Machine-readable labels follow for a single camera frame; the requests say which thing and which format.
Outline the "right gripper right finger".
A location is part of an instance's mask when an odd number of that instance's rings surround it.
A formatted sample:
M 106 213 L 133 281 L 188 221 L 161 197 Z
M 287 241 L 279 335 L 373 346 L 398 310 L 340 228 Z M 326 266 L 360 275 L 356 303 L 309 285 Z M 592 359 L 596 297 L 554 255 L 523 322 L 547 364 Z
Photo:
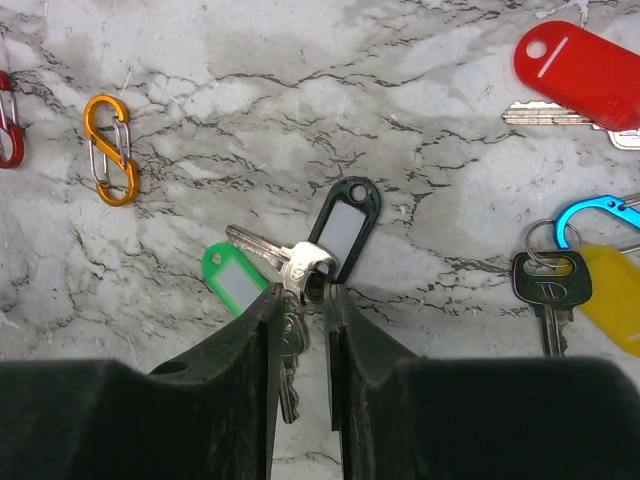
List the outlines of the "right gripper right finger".
M 347 479 L 635 479 L 639 394 L 595 358 L 434 360 L 324 291 Z

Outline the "red tag key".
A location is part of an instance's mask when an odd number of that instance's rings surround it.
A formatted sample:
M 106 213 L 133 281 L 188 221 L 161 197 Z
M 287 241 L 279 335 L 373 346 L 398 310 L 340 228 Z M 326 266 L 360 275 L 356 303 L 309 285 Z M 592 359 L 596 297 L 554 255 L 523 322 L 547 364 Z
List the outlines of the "red tag key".
M 639 149 L 639 55 L 566 21 L 548 21 L 518 42 L 517 78 L 540 101 L 513 102 L 512 125 L 588 125 L 614 147 Z

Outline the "red carabiner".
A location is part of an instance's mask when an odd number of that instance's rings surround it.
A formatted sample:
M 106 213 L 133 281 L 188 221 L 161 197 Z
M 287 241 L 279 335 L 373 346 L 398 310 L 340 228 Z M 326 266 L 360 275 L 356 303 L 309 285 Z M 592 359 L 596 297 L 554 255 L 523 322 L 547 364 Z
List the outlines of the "red carabiner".
M 10 100 L 10 113 L 5 112 L 4 103 L 1 103 L 1 131 L 11 140 L 11 153 L 5 154 L 4 146 L 1 146 L 1 168 L 17 168 L 25 155 L 24 131 L 18 122 L 17 103 L 9 74 L 1 71 L 1 93 L 6 93 Z

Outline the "green tag key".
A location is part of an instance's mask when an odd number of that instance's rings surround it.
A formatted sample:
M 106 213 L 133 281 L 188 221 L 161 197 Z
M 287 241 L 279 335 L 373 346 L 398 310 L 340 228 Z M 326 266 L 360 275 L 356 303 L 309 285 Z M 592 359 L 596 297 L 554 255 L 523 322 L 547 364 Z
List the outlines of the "green tag key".
M 216 293 L 231 314 L 243 314 L 269 286 L 270 282 L 235 246 L 220 242 L 210 246 L 201 260 L 207 286 Z M 292 424 L 299 418 L 299 396 L 293 386 L 298 357 L 308 346 L 308 334 L 299 318 L 300 308 L 293 300 L 286 303 L 279 401 L 283 421 Z

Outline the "black tag key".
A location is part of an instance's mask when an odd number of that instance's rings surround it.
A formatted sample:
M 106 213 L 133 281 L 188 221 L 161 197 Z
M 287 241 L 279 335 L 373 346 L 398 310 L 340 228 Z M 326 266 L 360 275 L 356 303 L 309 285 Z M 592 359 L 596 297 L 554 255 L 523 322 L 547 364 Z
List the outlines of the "black tag key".
M 382 207 L 381 194 L 367 178 L 351 176 L 327 194 L 308 238 L 276 243 L 237 225 L 226 227 L 230 243 L 264 258 L 298 304 L 315 302 L 326 282 L 343 283 L 355 266 Z

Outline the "orange carabiner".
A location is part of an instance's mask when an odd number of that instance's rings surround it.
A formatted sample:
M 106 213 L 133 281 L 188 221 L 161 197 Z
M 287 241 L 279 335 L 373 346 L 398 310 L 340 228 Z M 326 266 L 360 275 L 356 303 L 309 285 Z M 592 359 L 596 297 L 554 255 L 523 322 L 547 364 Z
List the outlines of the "orange carabiner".
M 97 125 L 98 111 L 109 106 L 114 110 L 112 117 L 116 140 L 109 141 Z M 122 207 L 134 202 L 140 191 L 138 164 L 131 158 L 131 131 L 129 127 L 130 113 L 127 106 L 113 96 L 101 94 L 89 100 L 83 114 L 83 124 L 89 148 L 91 173 L 96 191 L 101 200 L 111 207 Z M 94 161 L 94 150 L 103 155 L 102 176 L 99 176 Z M 116 164 L 127 177 L 127 189 L 120 198 L 110 193 L 112 188 L 108 174 L 109 162 Z

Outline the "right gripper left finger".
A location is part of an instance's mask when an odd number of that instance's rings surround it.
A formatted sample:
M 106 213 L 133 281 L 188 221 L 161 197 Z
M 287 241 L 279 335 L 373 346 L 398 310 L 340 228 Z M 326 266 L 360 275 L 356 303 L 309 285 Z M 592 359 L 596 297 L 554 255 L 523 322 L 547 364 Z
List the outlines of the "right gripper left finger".
M 284 290 L 143 374 L 112 359 L 1 365 L 5 479 L 267 479 Z

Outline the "yellow tag key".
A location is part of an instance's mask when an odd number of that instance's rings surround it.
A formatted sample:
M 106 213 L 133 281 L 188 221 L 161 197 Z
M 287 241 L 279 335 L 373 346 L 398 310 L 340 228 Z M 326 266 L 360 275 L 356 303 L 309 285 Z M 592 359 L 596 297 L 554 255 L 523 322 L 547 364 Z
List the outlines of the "yellow tag key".
M 578 243 L 574 249 L 536 251 L 531 237 L 541 220 L 526 233 L 525 250 L 511 267 L 515 296 L 531 306 L 540 322 L 545 355 L 565 352 L 562 329 L 580 309 L 624 352 L 639 355 L 639 267 L 625 250 Z

